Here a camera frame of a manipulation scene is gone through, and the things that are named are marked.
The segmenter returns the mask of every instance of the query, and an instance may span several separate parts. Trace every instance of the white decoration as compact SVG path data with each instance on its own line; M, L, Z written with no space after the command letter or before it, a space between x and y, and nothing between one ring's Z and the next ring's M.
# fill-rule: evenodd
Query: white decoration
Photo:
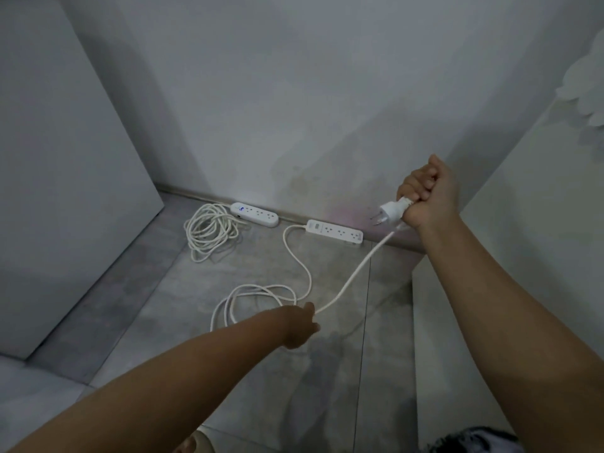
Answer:
M556 94L561 100L578 98L578 112L591 115L588 125L604 126L604 30L596 35L590 53L568 69Z

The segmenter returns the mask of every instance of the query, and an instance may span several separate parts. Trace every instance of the forearm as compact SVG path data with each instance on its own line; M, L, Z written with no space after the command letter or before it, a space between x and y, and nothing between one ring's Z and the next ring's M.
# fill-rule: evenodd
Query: forearm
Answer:
M279 309L198 336L75 404L14 451L171 452L283 344Z
M512 280L461 219L419 231L472 357L521 438L551 437L552 429L554 437L591 434L586 419L599 419L604 401L600 358Z

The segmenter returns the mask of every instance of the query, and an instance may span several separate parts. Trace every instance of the fist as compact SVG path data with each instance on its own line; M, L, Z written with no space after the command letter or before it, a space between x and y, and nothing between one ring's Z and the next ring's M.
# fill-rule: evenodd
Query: fist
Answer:
M399 186L396 199L415 202L405 211L403 220L419 229L446 221L457 215L459 185L451 169L436 155L413 171Z

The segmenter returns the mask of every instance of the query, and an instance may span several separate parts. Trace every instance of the gray tile floor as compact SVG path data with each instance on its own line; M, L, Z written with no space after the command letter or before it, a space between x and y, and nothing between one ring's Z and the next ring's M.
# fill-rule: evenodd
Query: gray tile floor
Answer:
M183 221L201 202L163 194L164 210L26 364L0 359L0 449L117 376L209 330L211 312L244 282L306 290L281 241L285 225L253 226L232 250L195 264ZM317 306L371 249L291 232L313 274ZM302 348L276 350L202 429L216 451L411 451L417 446L411 270L418 254L386 247L343 298L318 315ZM272 306L242 299L239 318Z

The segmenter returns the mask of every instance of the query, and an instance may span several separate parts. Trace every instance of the power strip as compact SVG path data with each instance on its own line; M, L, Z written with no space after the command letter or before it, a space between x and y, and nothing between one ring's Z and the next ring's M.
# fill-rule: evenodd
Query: power strip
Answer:
M279 216L275 213L255 206L241 204L236 202L231 205L231 213L241 219L245 219L261 226L277 227L279 225Z
M306 223L306 231L309 234L321 235L323 237L337 238L348 243L360 244L363 242L363 232L349 227L336 226L328 222L309 219Z

